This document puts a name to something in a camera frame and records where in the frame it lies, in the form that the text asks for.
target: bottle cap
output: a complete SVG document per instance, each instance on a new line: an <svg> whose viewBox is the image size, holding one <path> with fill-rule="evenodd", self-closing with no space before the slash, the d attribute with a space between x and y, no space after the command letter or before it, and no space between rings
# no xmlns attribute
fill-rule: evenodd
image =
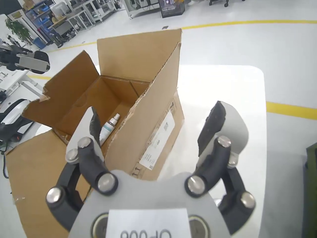
<svg viewBox="0 0 317 238"><path fill-rule="evenodd" d="M111 118L111 119L110 119L110 122L111 122L113 125L116 125L119 119L120 119L120 114L116 114L116 115L114 116L114 118Z"/></svg>
<svg viewBox="0 0 317 238"><path fill-rule="evenodd" d="M114 116L114 119L119 120L119 119L120 119L120 114L116 114L116 115Z"/></svg>

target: laboratory floor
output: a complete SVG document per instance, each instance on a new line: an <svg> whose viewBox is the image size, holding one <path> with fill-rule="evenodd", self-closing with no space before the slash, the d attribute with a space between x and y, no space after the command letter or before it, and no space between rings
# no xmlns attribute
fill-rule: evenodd
<svg viewBox="0 0 317 238"><path fill-rule="evenodd" d="M180 64L251 65L264 73L266 101L317 108L317 24L307 21L317 20L316 0L229 0L227 8L224 3L220 0L209 6L201 2L186 7L182 16L164 19L159 11L144 12L132 20L126 11L117 12L59 50L55 45L46 47L51 69L43 77L33 78L44 84L82 50L98 66L99 38L164 26L184 27ZM218 89L210 88L210 93ZM306 147L317 142L316 131L316 120L267 113L267 175L260 238L301 236L303 164ZM0 177L0 186L1 232L4 237L25 237L14 211L9 181Z"/></svg>

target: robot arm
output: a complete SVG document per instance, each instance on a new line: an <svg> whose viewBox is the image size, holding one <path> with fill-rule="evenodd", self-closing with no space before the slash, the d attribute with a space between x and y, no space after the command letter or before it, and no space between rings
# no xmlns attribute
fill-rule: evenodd
<svg viewBox="0 0 317 238"><path fill-rule="evenodd" d="M195 172L164 181L142 181L123 171L108 171L99 143L100 121L89 107L67 146L67 164L56 186L47 193L46 203L69 231L69 238L104 238L110 209L162 209L179 204L187 209L192 238L228 238L247 222L256 206L235 168L248 140L244 129L238 112L217 102L198 138L200 158ZM94 189L85 203L75 190L80 174ZM208 191L220 179L227 194L217 207Z"/></svg>
<svg viewBox="0 0 317 238"><path fill-rule="evenodd" d="M4 65L10 71L30 70L37 74L43 74L50 69L49 57L45 52L35 51L17 46L5 46L0 44L0 65Z"/></svg>

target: cardboard box on shelf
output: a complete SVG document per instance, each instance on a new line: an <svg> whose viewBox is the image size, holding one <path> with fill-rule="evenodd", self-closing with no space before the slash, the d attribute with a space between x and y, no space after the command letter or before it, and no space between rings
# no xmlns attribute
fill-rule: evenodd
<svg viewBox="0 0 317 238"><path fill-rule="evenodd" d="M28 11L30 9L32 9L32 7L34 6L34 2L32 0L23 0L24 4L23 4L23 8Z"/></svg>
<svg viewBox="0 0 317 238"><path fill-rule="evenodd" d="M101 125L121 115L102 145L107 168L157 179L184 121L177 94L180 41L181 29L100 39L101 75L83 51L46 83L41 100L29 104L23 116L52 130L7 154L12 195L28 238L68 236L45 196L57 182L67 142L89 106ZM153 144L161 151L157 157ZM81 179L76 189L84 199L89 185Z"/></svg>

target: green object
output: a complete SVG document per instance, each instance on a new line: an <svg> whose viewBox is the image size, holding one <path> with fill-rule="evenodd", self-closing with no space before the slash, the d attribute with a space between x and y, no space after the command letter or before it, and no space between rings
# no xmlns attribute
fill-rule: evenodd
<svg viewBox="0 0 317 238"><path fill-rule="evenodd" d="M305 238L317 237L317 144L306 149L307 151L307 222L305 223Z"/></svg>
<svg viewBox="0 0 317 238"><path fill-rule="evenodd" d="M33 39L29 30L25 28L23 24L18 21L13 21L10 18L6 19L5 24L11 30L12 34L18 36L22 42L32 45Z"/></svg>

